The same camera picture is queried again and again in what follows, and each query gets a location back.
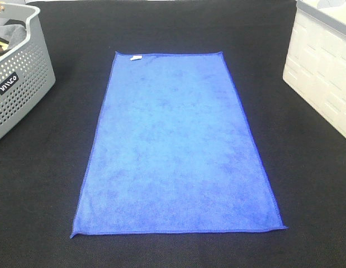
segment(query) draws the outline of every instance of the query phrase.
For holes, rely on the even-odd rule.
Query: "dark fabric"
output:
[[[57,82],[0,140],[0,267],[346,267],[346,139],[282,80],[294,0],[33,4]],[[68,238],[114,51],[224,52],[289,229]]]
[[[4,44],[9,44],[9,41],[7,41],[7,40],[5,40],[5,39],[3,39],[1,37],[0,37],[0,42],[3,42]]]

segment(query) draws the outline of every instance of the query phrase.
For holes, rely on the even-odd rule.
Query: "gray basket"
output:
[[[0,58],[0,138],[15,126],[55,83],[38,14],[40,9],[0,3],[0,18],[23,21],[27,36]]]

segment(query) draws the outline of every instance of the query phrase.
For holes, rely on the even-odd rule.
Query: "basket label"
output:
[[[18,81],[16,72],[12,73],[3,83],[0,84],[0,95],[4,95]]]

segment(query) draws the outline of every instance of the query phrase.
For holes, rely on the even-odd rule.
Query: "blue towel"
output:
[[[71,237],[286,228],[222,53],[116,54]]]

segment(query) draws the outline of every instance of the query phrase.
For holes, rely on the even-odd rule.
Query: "white box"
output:
[[[346,137],[346,3],[297,2],[283,80]]]

